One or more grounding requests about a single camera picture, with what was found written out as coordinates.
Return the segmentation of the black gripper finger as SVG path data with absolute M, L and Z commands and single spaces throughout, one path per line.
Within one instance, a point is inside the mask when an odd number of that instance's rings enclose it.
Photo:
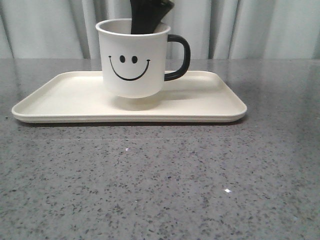
M 172 10 L 174 7 L 174 3 L 171 0 L 154 0 L 153 1 L 153 20 L 152 20 L 152 32 L 154 33 L 156 28 L 158 27 L 161 20 L 165 17 L 165 15 Z
M 159 0 L 130 0 L 131 34 L 152 34 L 156 29 Z

